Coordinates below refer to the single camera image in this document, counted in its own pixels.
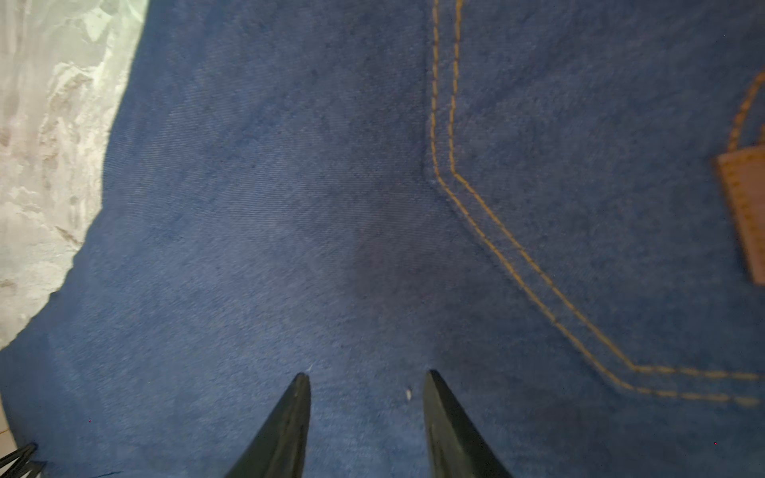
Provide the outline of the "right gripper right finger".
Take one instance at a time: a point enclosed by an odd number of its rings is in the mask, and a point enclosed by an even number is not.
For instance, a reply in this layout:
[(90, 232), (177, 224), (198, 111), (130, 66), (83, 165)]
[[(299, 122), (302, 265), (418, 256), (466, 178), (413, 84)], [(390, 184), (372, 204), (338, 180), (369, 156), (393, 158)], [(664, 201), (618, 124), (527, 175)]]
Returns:
[(426, 373), (422, 398), (432, 477), (512, 477), (437, 370)]

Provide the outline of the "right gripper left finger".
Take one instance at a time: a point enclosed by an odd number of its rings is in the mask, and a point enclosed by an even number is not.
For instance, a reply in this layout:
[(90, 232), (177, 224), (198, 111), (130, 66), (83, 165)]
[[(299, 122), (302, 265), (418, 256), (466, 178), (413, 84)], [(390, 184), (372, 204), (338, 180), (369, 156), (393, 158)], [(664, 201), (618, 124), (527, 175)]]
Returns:
[(300, 372), (226, 478), (303, 476), (311, 416), (311, 385)]

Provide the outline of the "dark blue denim trousers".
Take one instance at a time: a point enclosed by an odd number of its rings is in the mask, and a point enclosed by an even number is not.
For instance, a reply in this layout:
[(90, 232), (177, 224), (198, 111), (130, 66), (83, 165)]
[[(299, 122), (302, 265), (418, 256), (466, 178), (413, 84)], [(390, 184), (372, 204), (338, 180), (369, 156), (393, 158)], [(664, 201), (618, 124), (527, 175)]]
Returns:
[(764, 289), (719, 157), (760, 1), (153, 1), (102, 207), (1, 353), (51, 477), (221, 477), (296, 374), (309, 477), (760, 477)]

